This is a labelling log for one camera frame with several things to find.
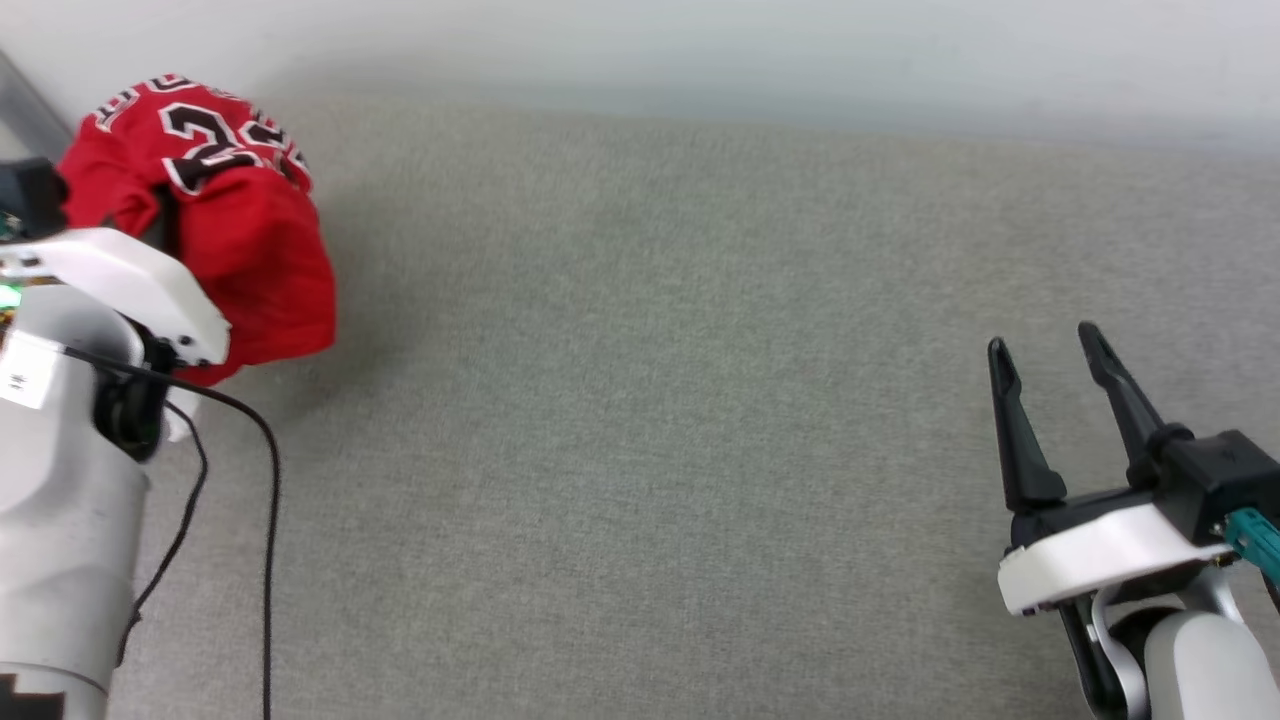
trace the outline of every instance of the label sticker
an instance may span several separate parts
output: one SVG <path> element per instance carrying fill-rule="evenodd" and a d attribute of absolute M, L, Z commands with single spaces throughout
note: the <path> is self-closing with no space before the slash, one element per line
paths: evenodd
<path fill-rule="evenodd" d="M 20 331 L 10 332 L 0 351 L 0 400 L 40 410 L 61 357 L 61 346 L 56 342 Z"/>

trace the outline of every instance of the white wall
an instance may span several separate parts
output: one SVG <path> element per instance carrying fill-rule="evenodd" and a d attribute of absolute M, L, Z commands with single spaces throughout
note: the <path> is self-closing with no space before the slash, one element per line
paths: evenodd
<path fill-rule="evenodd" d="M 0 0 L 63 117 L 179 72 L 644 115 L 1280 150 L 1275 0 Z"/>

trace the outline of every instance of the gray carpet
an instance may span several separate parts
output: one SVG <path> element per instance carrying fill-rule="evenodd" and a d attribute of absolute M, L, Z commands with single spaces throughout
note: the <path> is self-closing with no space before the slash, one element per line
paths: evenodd
<path fill-rule="evenodd" d="M 1124 468 L 1084 318 L 1167 418 L 1280 452 L 1277 164 L 265 106 L 342 299 L 334 350 L 227 383 L 285 455 L 278 717 L 1087 717 L 996 587 L 987 340 L 1075 491 Z M 257 712 L 266 454 L 202 425 L 113 719 Z M 140 577 L 195 469 L 154 464 Z"/>

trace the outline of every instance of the black cable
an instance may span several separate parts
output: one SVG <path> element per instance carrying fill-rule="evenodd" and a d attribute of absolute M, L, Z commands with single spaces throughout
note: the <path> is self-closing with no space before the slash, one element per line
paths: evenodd
<path fill-rule="evenodd" d="M 200 432 L 196 430 L 196 423 L 192 421 L 191 416 L 178 409 L 173 402 L 165 402 L 165 407 L 170 413 L 182 418 L 182 421 L 187 424 L 187 429 L 191 432 L 191 439 L 196 443 L 196 452 L 200 455 L 200 475 L 196 477 L 196 483 L 191 487 L 191 495 L 187 496 L 187 507 L 182 512 L 182 523 L 178 524 L 178 532 L 173 536 L 173 542 L 169 543 L 169 551 L 165 552 L 164 560 L 160 561 L 160 566 L 156 568 L 155 574 L 151 575 L 151 582 L 147 583 L 146 589 L 138 594 L 138 598 L 133 602 L 133 616 L 129 618 L 129 625 L 124 629 L 124 637 L 120 638 L 120 652 L 116 656 L 116 666 L 124 662 L 124 651 L 129 644 L 129 634 L 133 632 L 133 626 L 142 620 L 142 606 L 146 605 L 147 598 L 155 592 L 156 587 L 160 585 L 160 579 L 164 578 L 165 571 L 173 562 L 173 559 L 178 556 L 178 550 L 182 548 L 183 541 L 187 539 L 187 530 L 191 529 L 191 520 L 196 516 L 196 505 L 200 502 L 200 493 L 205 489 L 205 480 L 209 479 L 209 455 L 205 452 L 205 443 L 200 441 Z"/>
<path fill-rule="evenodd" d="M 253 420 L 253 423 L 256 423 L 262 430 L 262 437 L 266 438 L 266 445 L 271 451 L 271 502 L 266 521 L 266 552 L 262 562 L 262 720 L 271 720 L 271 574 L 275 568 L 275 528 L 280 516 L 282 486 L 280 448 L 275 442 L 275 433 L 271 432 L 271 427 L 266 424 L 266 420 L 261 415 L 259 415 L 257 410 L 253 410 L 244 402 L 229 395 L 218 392 L 216 389 L 179 380 L 178 378 L 173 378 L 155 370 L 134 368 L 127 363 L 120 363 L 110 357 L 102 357 L 101 355 L 93 355 L 92 352 L 84 352 L 83 350 L 76 350 L 74 347 L 63 347 L 63 355 L 74 357 L 76 360 L 82 360 L 95 368 L 147 378 L 157 383 L 164 383 L 166 386 L 193 392 L 216 402 L 221 402 L 223 405 L 239 410 L 247 415 L 248 419 Z"/>

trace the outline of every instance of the red jersey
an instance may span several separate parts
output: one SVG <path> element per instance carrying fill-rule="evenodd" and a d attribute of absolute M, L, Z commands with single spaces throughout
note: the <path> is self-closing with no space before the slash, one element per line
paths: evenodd
<path fill-rule="evenodd" d="M 227 363 L 182 372 L 214 384 L 243 365 L 317 352 L 337 324 L 333 269 L 297 145 L 251 102 L 168 74 L 91 113 L 59 170 L 72 227 L 113 218 L 138 236 L 156 187 L 178 201 L 178 259 L 230 323 Z"/>

